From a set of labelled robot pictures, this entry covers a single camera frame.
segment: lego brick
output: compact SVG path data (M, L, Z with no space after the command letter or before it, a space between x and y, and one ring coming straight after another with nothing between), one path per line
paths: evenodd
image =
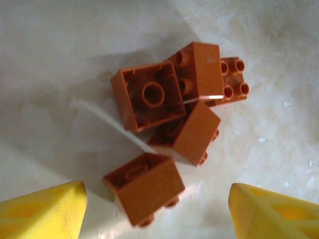
M229 209L238 239L318 239L319 205L235 183Z
M87 206L83 182L0 203L0 239L77 239Z
M207 101L210 107L247 99L249 86L244 81L244 62L238 57L222 58L221 69L224 82L224 98Z
M219 46L192 42L172 55L184 101L224 95Z
M120 69L111 84L126 130L139 132L185 116L170 61Z
M185 190L171 157L144 153L103 177L133 226L146 227L161 207L172 207Z
M207 159L206 149L218 137L220 118L202 101L186 104L187 117L159 126L148 141L158 152L171 148L195 165Z

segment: yellow plastic object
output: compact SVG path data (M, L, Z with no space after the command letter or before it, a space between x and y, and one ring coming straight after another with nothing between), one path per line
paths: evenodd
M77 239L87 205L83 182L0 203L0 239Z
M247 184L231 186L238 239L319 239L319 205Z

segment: plastic toy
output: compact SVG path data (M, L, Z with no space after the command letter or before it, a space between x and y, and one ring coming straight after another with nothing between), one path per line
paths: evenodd
M218 106L247 99L249 86L244 82L244 62L238 57L222 58L221 70L223 74L224 98L207 101L207 105Z
M319 239L319 205L235 183L229 209L238 239Z
M224 96L219 46L192 42L169 58L174 63L184 101Z
M158 153L180 154L195 165L207 160L206 149L218 135L220 118L202 101L185 105L187 117L159 126L148 141Z
M133 226L146 227L161 207L173 207L184 184L171 157L144 153L103 177Z
M83 182L0 203L0 239L77 239L87 205Z
M139 132L185 116L170 61L120 69L111 83L126 130Z

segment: white floor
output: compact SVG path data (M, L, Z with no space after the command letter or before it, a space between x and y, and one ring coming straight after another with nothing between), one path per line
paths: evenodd
M0 3L0 201L83 180L81 239L234 239L234 182L319 203L318 1L28 2ZM178 206L132 229L101 177L146 146L109 123L120 122L109 79L194 40L240 56L251 93L213 109L220 136L203 166L177 163Z

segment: marble surface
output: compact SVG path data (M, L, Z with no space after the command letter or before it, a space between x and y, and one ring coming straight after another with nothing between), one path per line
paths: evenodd
M234 182L319 203L318 1L14 2L0 3L0 201L83 180L80 239L234 239ZM101 177L151 132L123 132L109 79L191 41L240 56L251 93L212 109L220 136L203 166L177 163L179 205L132 229Z

